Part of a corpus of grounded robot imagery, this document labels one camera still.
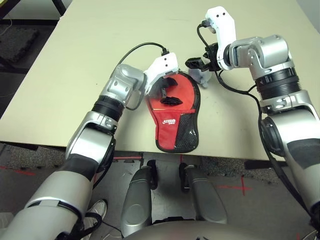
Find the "shoe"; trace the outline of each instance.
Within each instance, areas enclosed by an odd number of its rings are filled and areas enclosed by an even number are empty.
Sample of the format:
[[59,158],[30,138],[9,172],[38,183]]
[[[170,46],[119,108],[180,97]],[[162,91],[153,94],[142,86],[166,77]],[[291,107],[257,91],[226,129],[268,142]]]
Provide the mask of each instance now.
[[[88,213],[96,213],[99,214],[102,220],[105,218],[108,209],[108,202],[105,199],[100,199],[87,211]],[[84,229],[88,229],[94,226],[97,223],[97,220],[92,217],[85,217],[83,220]],[[89,240],[91,237],[91,233],[87,236],[81,238],[81,240]]]

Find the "red tape mark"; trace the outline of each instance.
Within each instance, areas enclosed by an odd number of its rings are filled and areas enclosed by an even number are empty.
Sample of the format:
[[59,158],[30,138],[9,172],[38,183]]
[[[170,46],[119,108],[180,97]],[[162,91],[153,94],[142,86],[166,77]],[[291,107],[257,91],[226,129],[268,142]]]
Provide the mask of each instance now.
[[[5,166],[0,166],[0,169],[10,170]],[[27,176],[35,176],[36,175],[34,172],[30,172],[30,171],[21,171],[21,170],[13,170],[13,171],[17,174],[23,174],[23,175],[27,175]]]
[[242,187],[242,186],[228,186],[228,185],[217,185],[215,186],[218,189],[238,189],[238,190],[252,190],[252,187]]
[[34,172],[30,172],[30,171],[20,171],[20,170],[15,170],[14,171],[17,174],[24,174],[27,176],[35,176],[36,174]]
[[245,178],[245,175],[242,175],[241,176],[241,184],[242,184],[242,194],[243,194],[243,196],[245,196],[246,194],[245,194],[245,181],[244,181],[244,178]]

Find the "table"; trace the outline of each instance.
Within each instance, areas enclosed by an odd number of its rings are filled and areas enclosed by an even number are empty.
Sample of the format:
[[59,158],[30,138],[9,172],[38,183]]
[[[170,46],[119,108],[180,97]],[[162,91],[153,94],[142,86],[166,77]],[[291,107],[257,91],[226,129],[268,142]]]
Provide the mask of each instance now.
[[[295,0],[74,0],[0,120],[0,141],[65,147],[129,49],[160,43],[176,53],[186,70],[188,58],[204,53],[197,25],[207,9],[221,4],[235,19],[237,39],[279,34],[287,40],[301,86],[319,113],[320,35]],[[202,32],[208,42],[217,41],[210,31]],[[125,62],[145,70],[159,55],[160,49],[149,46]],[[248,69],[223,77],[243,90],[254,83]],[[199,146],[189,154],[267,159],[257,117],[251,98],[225,90],[213,78],[208,89],[201,89]],[[144,102],[124,112],[115,137],[117,150],[160,152]]]

